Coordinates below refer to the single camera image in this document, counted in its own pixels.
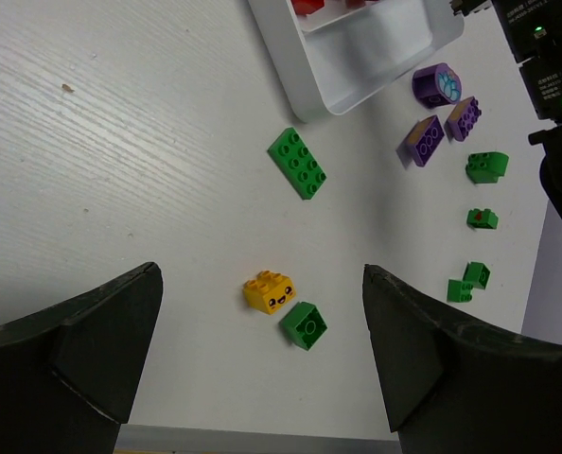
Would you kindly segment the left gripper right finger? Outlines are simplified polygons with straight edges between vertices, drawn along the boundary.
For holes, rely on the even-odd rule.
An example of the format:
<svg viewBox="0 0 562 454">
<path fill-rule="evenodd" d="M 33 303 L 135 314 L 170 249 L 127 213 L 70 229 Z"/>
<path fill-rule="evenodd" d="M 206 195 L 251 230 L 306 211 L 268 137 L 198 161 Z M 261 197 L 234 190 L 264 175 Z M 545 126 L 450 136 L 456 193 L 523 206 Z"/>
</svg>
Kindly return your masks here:
<svg viewBox="0 0 562 454">
<path fill-rule="evenodd" d="M 439 302 L 377 265 L 362 300 L 405 453 L 562 453 L 562 345 Z"/>
</svg>

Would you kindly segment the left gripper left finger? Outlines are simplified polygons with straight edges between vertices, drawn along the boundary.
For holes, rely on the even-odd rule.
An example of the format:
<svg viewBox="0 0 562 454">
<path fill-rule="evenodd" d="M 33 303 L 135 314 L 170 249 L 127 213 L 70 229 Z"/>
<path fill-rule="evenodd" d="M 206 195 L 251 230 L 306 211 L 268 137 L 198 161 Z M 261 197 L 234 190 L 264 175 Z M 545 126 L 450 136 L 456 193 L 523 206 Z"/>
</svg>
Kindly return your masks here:
<svg viewBox="0 0 562 454">
<path fill-rule="evenodd" d="M 113 452 L 162 298 L 148 262 L 0 325 L 0 453 Z"/>
</svg>

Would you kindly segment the small yellow smiley lego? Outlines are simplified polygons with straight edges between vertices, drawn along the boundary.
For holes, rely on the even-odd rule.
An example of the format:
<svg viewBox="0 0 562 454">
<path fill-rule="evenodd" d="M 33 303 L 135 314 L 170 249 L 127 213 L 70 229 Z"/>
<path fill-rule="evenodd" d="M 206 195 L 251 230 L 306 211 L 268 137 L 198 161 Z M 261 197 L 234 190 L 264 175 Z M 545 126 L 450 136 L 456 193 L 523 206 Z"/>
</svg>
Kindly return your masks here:
<svg viewBox="0 0 562 454">
<path fill-rule="evenodd" d="M 296 287 L 285 274 L 262 271 L 244 284 L 242 292 L 249 307 L 272 315 L 296 296 Z"/>
</svg>

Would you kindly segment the green 2x4 lego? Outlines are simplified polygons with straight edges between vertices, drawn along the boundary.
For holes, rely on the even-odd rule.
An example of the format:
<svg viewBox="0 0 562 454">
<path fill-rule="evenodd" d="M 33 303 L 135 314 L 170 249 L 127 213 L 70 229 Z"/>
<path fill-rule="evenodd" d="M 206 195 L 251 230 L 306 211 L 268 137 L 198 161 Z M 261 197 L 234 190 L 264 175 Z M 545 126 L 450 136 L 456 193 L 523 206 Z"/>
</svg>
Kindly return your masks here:
<svg viewBox="0 0 562 454">
<path fill-rule="evenodd" d="M 268 153 L 302 200 L 311 200 L 326 175 L 294 127 L 286 128 Z"/>
</svg>

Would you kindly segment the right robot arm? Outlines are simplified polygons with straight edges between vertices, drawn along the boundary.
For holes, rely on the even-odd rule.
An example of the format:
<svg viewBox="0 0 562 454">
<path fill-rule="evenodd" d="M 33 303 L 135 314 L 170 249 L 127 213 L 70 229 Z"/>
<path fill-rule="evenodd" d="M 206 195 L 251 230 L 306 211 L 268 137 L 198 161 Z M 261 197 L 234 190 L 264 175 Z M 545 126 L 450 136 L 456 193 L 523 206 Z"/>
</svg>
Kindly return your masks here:
<svg viewBox="0 0 562 454">
<path fill-rule="evenodd" d="M 543 147 L 539 178 L 562 220 L 562 0 L 452 1 L 456 15 L 466 17 L 491 7 L 541 120 L 555 127 L 531 133 L 532 146 Z"/>
</svg>

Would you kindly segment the green lego with triangle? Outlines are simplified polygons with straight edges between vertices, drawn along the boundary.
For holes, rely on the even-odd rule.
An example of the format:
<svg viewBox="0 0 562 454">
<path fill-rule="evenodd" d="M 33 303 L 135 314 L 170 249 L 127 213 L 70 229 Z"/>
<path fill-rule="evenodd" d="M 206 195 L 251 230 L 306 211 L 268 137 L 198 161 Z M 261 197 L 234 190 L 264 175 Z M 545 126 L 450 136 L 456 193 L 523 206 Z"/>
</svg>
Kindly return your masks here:
<svg viewBox="0 0 562 454">
<path fill-rule="evenodd" d="M 482 262 L 469 262 L 465 267 L 463 280 L 474 288 L 486 289 L 490 278 L 490 269 Z"/>
</svg>

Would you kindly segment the green square lego near front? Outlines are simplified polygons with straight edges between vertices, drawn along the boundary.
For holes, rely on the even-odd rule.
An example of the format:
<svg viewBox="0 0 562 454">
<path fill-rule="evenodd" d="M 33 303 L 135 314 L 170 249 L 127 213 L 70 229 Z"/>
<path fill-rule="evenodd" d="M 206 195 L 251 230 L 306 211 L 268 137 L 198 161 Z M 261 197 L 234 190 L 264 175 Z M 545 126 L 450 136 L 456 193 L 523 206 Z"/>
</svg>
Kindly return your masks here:
<svg viewBox="0 0 562 454">
<path fill-rule="evenodd" d="M 286 337 L 296 346 L 309 351 L 327 330 L 316 305 L 297 303 L 281 320 L 280 326 Z"/>
</svg>

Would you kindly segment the small green lego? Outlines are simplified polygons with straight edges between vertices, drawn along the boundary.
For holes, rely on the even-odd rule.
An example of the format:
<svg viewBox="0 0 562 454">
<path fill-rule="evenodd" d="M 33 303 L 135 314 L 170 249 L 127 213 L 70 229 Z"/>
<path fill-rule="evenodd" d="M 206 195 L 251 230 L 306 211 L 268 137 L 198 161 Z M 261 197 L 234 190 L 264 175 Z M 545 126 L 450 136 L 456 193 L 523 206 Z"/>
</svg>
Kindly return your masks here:
<svg viewBox="0 0 562 454">
<path fill-rule="evenodd" d="M 468 211 L 466 224 L 473 229 L 496 230 L 498 228 L 499 218 L 489 208 L 473 208 Z"/>
</svg>

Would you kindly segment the green bush lego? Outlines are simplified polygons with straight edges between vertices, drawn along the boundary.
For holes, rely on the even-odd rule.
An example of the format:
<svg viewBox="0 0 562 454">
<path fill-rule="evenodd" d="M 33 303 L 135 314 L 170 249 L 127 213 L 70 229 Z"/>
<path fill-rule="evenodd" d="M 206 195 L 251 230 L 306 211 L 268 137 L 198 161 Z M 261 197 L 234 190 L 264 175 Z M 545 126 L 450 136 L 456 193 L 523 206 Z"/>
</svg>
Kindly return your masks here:
<svg viewBox="0 0 562 454">
<path fill-rule="evenodd" d="M 465 166 L 466 176 L 474 184 L 497 183 L 505 175 L 509 156 L 498 151 L 472 153 Z"/>
</svg>

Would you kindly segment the purple lego brick left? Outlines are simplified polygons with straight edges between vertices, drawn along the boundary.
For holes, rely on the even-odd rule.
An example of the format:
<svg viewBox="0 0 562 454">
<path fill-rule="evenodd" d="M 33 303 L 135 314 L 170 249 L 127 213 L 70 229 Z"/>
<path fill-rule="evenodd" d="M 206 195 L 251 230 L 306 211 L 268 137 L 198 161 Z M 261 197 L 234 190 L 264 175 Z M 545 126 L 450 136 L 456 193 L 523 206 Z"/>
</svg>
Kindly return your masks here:
<svg viewBox="0 0 562 454">
<path fill-rule="evenodd" d="M 401 164 L 425 167 L 433 154 L 446 140 L 445 129 L 437 114 L 417 120 L 399 135 L 396 153 Z"/>
</svg>

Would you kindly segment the purple lego brick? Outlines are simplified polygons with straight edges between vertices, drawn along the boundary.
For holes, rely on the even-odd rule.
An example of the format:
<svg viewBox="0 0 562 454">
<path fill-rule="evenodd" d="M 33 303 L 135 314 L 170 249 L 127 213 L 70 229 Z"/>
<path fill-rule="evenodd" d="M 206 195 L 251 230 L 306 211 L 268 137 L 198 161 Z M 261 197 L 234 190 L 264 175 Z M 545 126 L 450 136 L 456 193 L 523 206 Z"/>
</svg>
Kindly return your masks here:
<svg viewBox="0 0 562 454">
<path fill-rule="evenodd" d="M 455 105 L 447 119 L 451 137 L 455 141 L 464 142 L 481 116 L 482 110 L 475 96 L 469 96 L 460 101 Z"/>
<path fill-rule="evenodd" d="M 433 154 L 446 140 L 445 129 L 437 114 L 417 120 L 399 135 L 396 153 L 401 164 L 425 167 Z"/>
</svg>

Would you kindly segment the purple lego brick right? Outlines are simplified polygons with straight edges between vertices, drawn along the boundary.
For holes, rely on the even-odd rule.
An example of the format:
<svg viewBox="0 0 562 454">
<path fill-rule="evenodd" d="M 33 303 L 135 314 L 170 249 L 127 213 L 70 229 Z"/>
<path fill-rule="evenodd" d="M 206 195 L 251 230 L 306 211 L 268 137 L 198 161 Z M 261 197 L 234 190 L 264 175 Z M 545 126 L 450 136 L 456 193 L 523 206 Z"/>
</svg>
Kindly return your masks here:
<svg viewBox="0 0 562 454">
<path fill-rule="evenodd" d="M 469 96 L 460 101 L 455 105 L 447 119 L 451 137 L 455 141 L 464 142 L 481 116 L 482 110 L 475 96 Z"/>
</svg>

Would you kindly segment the purple round flower lego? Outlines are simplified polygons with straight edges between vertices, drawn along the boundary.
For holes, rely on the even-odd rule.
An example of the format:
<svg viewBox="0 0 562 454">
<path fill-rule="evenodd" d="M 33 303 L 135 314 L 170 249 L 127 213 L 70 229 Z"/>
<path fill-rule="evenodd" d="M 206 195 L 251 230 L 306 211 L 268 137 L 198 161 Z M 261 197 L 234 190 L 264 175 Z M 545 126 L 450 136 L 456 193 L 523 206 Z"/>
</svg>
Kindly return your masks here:
<svg viewBox="0 0 562 454">
<path fill-rule="evenodd" d="M 413 73 L 414 97 L 427 109 L 455 105 L 462 98 L 462 83 L 458 75 L 444 62 Z"/>
</svg>

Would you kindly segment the white divided sorting tray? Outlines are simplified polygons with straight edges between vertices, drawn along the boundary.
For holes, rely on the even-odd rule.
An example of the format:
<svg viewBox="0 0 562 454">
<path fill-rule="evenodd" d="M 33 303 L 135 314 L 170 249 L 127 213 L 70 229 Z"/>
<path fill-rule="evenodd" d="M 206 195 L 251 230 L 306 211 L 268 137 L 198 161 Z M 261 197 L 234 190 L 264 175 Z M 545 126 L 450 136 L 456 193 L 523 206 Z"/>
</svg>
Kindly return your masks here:
<svg viewBox="0 0 562 454">
<path fill-rule="evenodd" d="M 327 1 L 305 16 L 289 1 L 249 4 L 295 115 L 343 115 L 457 40 L 464 20 L 448 1 Z"/>
</svg>

